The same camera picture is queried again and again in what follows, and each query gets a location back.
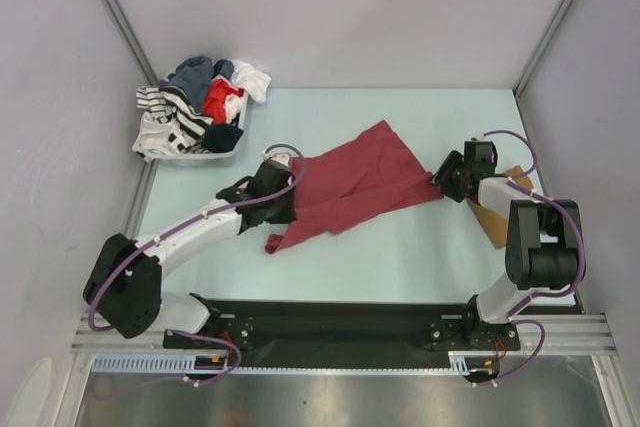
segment black garment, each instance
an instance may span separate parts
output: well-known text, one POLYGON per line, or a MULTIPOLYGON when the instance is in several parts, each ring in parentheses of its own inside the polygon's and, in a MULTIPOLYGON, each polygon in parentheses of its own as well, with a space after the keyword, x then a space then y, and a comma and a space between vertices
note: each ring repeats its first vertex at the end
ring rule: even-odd
POLYGON ((233 62, 230 60, 221 59, 213 66, 213 76, 221 75, 228 81, 231 81, 231 75, 233 74, 233 62))
POLYGON ((244 130, 231 124, 211 124, 204 133, 202 147, 214 154, 231 152, 244 130))

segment red garment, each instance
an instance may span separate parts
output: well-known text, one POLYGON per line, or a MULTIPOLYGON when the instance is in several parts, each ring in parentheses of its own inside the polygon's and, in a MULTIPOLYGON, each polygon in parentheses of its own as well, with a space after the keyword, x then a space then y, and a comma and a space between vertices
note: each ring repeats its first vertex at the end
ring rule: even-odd
MULTIPOLYGON (((325 232, 340 234, 385 212, 443 198, 429 183, 433 174, 385 121, 304 162, 294 196, 297 220, 284 236, 269 236, 265 250, 270 254, 325 232)), ((294 159, 294 174, 300 167, 300 159, 294 159)))
POLYGON ((224 101, 231 94, 242 97, 244 89, 234 89, 226 79, 214 80, 207 92, 207 98, 204 99, 202 113, 213 117, 214 124, 224 124, 227 121, 224 101))

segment gray wall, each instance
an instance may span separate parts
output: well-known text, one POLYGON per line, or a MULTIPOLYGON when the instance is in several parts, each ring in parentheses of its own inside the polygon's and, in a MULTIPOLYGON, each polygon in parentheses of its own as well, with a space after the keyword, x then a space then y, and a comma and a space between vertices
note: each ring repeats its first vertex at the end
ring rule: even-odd
POLYGON ((555 196, 580 203, 581 289, 640 384, 640 0, 578 0, 522 99, 555 196))
POLYGON ((0 11, 2 419, 43 357, 55 387, 82 287, 123 226, 143 81, 100 0, 0 0, 0 11))
POLYGON ((277 87, 512 88, 559 0, 121 0, 157 74, 186 55, 277 87))

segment metal floor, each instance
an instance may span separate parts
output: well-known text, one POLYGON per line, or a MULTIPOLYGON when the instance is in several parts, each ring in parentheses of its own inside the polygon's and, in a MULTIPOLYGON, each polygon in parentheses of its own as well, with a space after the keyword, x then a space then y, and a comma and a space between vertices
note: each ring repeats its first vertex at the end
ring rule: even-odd
POLYGON ((93 398, 148 379, 92 374, 76 427, 611 425, 590 357, 539 358, 497 389, 459 377, 233 375, 198 390, 169 382, 93 398))

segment cardboard box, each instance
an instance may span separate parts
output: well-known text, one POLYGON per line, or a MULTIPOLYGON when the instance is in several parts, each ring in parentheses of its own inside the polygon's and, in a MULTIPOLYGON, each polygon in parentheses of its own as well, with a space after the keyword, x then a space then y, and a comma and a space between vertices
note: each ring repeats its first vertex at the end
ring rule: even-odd
MULTIPOLYGON (((506 175, 514 176, 521 174, 523 172, 522 167, 517 165, 513 169, 509 169, 505 172, 506 175)), ((529 177, 519 177, 515 179, 515 182, 522 187, 527 189, 533 189, 533 184, 531 183, 531 179, 529 177)), ((493 210, 487 209, 486 207, 482 207, 470 200, 467 200, 469 206, 471 206, 471 210, 476 214, 476 218, 480 225, 484 229, 491 240, 491 243, 496 249, 502 249, 507 245, 507 228, 508 222, 506 219, 500 217, 500 215, 496 214, 493 210)))

